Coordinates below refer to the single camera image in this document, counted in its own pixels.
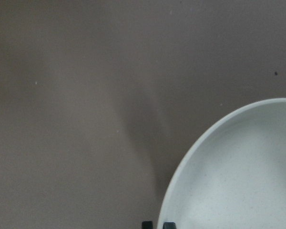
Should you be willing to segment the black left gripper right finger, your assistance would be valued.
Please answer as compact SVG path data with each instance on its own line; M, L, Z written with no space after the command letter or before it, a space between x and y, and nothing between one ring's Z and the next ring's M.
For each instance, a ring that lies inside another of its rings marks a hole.
M174 222L164 222L163 229L176 229L176 224Z

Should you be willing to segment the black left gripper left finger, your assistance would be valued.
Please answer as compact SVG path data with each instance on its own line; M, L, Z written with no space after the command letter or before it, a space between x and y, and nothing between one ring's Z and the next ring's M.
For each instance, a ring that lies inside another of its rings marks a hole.
M153 229L153 222L152 221L143 221L141 223L141 229Z

